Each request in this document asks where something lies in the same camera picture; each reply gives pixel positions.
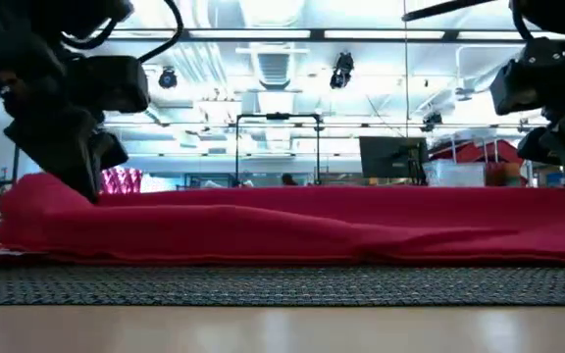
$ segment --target pink object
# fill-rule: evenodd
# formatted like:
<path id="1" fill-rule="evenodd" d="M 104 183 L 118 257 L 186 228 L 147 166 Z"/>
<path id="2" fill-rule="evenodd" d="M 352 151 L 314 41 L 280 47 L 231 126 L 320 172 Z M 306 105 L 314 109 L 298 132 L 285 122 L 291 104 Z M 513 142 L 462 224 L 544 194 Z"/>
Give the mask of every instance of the pink object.
<path id="1" fill-rule="evenodd" d="M 143 172 L 116 167 L 102 171 L 102 193 L 127 194 L 141 192 Z"/>

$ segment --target red tent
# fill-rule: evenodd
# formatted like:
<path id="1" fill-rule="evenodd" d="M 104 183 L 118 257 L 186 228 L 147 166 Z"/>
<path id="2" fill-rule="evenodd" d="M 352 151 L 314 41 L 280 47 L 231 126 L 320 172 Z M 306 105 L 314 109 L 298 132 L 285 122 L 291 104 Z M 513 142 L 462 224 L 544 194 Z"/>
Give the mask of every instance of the red tent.
<path id="1" fill-rule="evenodd" d="M 429 152 L 431 160 L 436 159 L 454 159 L 457 163 L 472 162 L 495 162 L 496 152 L 498 152 L 498 162 L 516 163 L 522 165 L 523 160 L 518 157 L 517 150 L 509 142 L 505 140 L 496 140 L 487 142 L 485 147 L 483 143 L 476 144 L 472 140 L 461 140 L 454 142 L 454 151 L 456 151 L 456 159 L 453 156 L 452 142 L 442 143 Z"/>

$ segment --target ceiling light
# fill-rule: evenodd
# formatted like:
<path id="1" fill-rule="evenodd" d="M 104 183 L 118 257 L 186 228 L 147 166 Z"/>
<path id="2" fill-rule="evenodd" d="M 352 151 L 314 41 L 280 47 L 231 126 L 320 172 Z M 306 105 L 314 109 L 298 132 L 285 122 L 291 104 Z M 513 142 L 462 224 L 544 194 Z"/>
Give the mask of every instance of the ceiling light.
<path id="1" fill-rule="evenodd" d="M 128 157 L 159 157 L 158 153 L 128 153 Z"/>
<path id="2" fill-rule="evenodd" d="M 94 38 L 101 33 L 101 30 L 96 30 L 90 36 Z M 157 40 L 168 40 L 174 35 L 174 31 L 170 29 L 161 29 L 161 30 L 131 30 L 131 29 L 120 29 L 116 28 L 110 34 L 110 39 L 157 39 Z"/>
<path id="3" fill-rule="evenodd" d="M 307 29 L 194 29 L 188 32 L 193 38 L 308 38 Z"/>
<path id="4" fill-rule="evenodd" d="M 325 38 L 337 39 L 441 39 L 442 30 L 326 30 Z"/>
<path id="5" fill-rule="evenodd" d="M 553 40 L 565 40 L 564 34 L 534 30 L 531 34 L 535 37 L 547 37 Z M 488 31 L 488 30 L 462 30 L 459 39 L 465 40 L 523 40 L 517 31 Z"/>
<path id="6" fill-rule="evenodd" d="M 305 48 L 281 48 L 277 46 L 263 46 L 260 48 L 236 48 L 236 54 L 309 54 Z"/>

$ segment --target gray mat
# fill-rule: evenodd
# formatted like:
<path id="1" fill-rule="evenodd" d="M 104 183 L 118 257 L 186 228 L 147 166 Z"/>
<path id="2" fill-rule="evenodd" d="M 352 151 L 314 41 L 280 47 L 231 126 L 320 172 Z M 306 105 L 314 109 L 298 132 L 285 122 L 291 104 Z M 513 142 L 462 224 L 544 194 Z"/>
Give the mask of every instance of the gray mat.
<path id="1" fill-rule="evenodd" d="M 0 305 L 565 305 L 565 269 L 27 268 Z"/>

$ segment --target red cloth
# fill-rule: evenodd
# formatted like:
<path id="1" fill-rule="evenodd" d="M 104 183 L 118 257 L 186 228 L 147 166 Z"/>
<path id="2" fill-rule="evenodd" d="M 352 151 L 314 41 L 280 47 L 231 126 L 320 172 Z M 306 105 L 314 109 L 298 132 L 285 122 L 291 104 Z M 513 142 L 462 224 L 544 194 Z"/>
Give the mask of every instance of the red cloth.
<path id="1" fill-rule="evenodd" d="M 93 206 L 31 175 L 1 211 L 1 247 L 77 263 L 565 263 L 563 189 L 207 189 Z"/>

